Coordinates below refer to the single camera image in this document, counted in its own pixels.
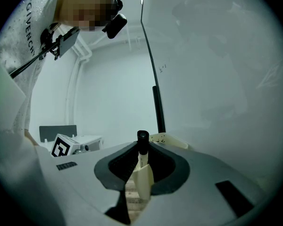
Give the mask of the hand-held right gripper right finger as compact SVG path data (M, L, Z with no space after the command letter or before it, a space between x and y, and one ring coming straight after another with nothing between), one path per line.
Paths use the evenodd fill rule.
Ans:
M133 226L243 226L257 209L238 218L216 187L231 182L254 206L264 198L253 181L214 156L175 146L158 145L186 159L190 174L172 194L152 196Z

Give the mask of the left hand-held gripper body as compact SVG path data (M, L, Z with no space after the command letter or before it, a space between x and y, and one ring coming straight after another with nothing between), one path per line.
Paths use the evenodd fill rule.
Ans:
M66 135L57 134L51 149L51 155L53 157L60 157L85 153L88 151L88 145L79 143Z

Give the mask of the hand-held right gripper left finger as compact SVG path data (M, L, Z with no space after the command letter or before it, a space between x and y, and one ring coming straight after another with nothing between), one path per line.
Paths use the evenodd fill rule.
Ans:
M49 199L46 226L123 226L131 223L125 184L137 161L136 142L77 155L52 157L39 147Z

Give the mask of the white marker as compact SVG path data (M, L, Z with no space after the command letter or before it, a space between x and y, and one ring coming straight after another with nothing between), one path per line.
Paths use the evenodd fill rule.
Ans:
M145 130L137 132L138 163L136 168L141 169L148 164L149 133Z

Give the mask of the person's left forearm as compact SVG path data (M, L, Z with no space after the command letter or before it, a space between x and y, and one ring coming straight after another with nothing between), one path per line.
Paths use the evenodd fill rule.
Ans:
M27 129L24 130L24 135L27 139L30 140L30 142L34 145L34 146L38 146L38 143L35 141L35 139L31 136L31 134L29 133L29 131Z

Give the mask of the large whiteboard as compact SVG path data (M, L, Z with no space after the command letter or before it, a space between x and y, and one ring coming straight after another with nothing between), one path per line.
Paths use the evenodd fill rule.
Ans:
M143 0L167 133L283 178L283 29L263 0Z

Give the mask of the grey desk partition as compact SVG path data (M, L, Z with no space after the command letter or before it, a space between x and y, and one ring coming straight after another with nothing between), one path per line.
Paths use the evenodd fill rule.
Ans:
M54 141L57 134L66 135L68 137L77 136L76 125L58 125L58 126L40 126L39 127L40 141Z

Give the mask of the person's white t-shirt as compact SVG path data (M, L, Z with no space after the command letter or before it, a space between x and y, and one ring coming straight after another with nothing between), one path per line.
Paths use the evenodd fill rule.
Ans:
M0 32L0 65L8 73L39 54L41 34L53 23L56 4L57 0L22 0L14 9ZM14 79L26 96L13 121L14 132L29 129L32 91L43 63L36 60Z

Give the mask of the white ceiling conduit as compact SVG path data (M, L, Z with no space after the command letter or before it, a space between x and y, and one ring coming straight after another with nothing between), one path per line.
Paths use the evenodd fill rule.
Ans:
M115 38L109 39L107 35L101 35L99 38L92 40L88 46L91 49L96 49L104 46L109 46L117 43L131 44L144 39L144 33L141 25L126 25Z

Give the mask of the white wall pipes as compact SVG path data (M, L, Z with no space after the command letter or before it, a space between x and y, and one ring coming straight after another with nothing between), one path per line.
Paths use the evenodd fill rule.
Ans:
M75 123L75 97L76 97L76 87L79 78L79 73L81 66L89 62L92 56L92 51L85 43L81 35L78 36L77 42L73 46L72 50L76 54L75 63L73 65L69 84L67 87L66 101L65 101L65 124L73 125Z

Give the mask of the black chest mount device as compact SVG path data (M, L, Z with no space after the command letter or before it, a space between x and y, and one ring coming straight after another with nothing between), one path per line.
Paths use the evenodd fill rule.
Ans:
M61 23L53 23L42 32L40 37L41 51L39 53L39 60L43 60L48 52L57 60L75 44L80 31L78 27L71 28L66 34L59 35L56 40L53 41L54 32L60 26Z

